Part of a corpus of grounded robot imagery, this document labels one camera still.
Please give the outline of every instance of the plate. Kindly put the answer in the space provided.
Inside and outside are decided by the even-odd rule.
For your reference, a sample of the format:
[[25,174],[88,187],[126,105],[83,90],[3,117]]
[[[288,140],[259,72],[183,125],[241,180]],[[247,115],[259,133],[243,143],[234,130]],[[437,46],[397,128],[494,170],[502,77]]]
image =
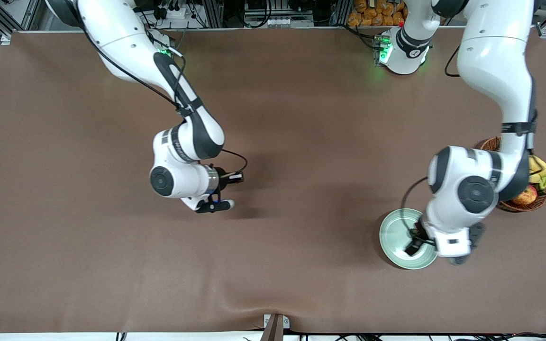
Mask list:
[[404,251],[412,238],[402,219],[412,228],[421,215],[422,213],[416,209],[397,209],[389,213],[381,224],[380,239],[383,252],[393,263],[404,269],[422,269],[437,258],[435,247],[429,244],[423,244],[412,256]]

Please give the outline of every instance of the table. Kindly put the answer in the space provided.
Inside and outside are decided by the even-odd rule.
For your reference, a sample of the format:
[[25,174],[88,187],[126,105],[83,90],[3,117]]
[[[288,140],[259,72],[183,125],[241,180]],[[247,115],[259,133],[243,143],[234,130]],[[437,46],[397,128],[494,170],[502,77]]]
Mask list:
[[[494,211],[467,264],[392,266],[384,216],[446,145],[495,136],[492,100],[443,69],[462,31],[398,76],[341,30],[190,32],[186,75],[249,159],[197,215],[152,192],[180,118],[77,33],[0,47],[0,332],[210,332],[283,313],[299,332],[546,332],[546,205]],[[531,34],[546,161],[546,39]],[[222,155],[215,164],[241,161]],[[420,186],[408,206],[431,198]]]

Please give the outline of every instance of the basket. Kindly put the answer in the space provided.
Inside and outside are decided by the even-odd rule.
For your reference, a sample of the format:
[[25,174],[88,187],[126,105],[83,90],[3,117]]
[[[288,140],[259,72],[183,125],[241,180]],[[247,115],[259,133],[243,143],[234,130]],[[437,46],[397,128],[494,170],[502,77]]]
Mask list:
[[[484,151],[498,151],[501,146],[500,136],[489,138],[488,140],[483,140],[479,142],[475,148],[482,149]],[[546,203],[546,194],[539,194],[537,199],[528,205],[516,205],[511,201],[499,201],[496,205],[497,208],[502,209],[503,211],[511,213],[520,213],[520,212],[530,212],[537,210]]]

